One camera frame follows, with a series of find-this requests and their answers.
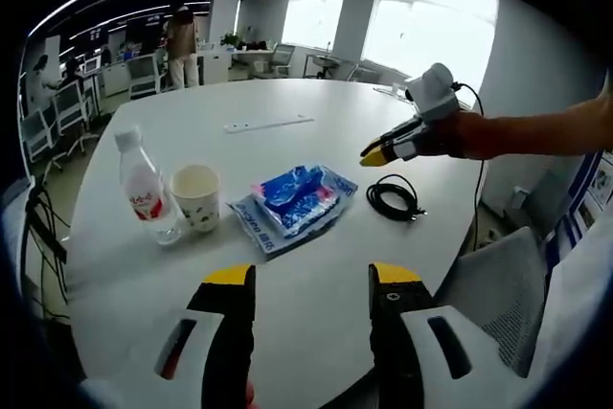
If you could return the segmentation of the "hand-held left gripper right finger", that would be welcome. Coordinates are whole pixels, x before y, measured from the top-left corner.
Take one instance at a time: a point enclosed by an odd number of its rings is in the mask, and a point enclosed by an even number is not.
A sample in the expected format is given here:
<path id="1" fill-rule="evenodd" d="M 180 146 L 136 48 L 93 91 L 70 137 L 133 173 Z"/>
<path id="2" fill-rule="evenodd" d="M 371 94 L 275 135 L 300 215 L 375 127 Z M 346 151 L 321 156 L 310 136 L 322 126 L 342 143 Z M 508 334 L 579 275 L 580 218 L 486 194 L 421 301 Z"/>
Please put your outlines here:
<path id="1" fill-rule="evenodd" d="M 413 271 L 369 266 L 370 334 L 381 408 L 511 408 L 526 386 L 496 341 Z"/>

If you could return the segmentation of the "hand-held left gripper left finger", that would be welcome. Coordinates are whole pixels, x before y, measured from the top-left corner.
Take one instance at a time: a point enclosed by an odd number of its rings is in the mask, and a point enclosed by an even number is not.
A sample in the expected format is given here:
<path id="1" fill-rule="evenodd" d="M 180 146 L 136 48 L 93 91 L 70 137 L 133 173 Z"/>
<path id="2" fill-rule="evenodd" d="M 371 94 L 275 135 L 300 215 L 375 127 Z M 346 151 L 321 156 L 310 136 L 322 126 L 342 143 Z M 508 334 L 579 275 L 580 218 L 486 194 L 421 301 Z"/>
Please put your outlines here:
<path id="1" fill-rule="evenodd" d="M 255 306 L 255 265 L 217 270 L 185 308 L 142 334 L 116 371 L 81 388 L 97 408 L 245 408 Z"/>

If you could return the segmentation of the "person's right hand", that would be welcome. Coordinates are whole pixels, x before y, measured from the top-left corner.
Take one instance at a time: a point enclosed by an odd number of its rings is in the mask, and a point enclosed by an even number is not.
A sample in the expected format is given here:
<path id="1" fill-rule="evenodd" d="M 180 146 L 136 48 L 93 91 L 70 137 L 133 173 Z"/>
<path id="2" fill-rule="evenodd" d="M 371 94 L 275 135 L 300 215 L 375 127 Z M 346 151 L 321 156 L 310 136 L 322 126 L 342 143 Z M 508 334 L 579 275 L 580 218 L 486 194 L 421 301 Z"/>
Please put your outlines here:
<path id="1" fill-rule="evenodd" d="M 417 154 L 483 160 L 479 147 L 484 121 L 483 116 L 466 111 L 435 121 L 416 141 Z"/>

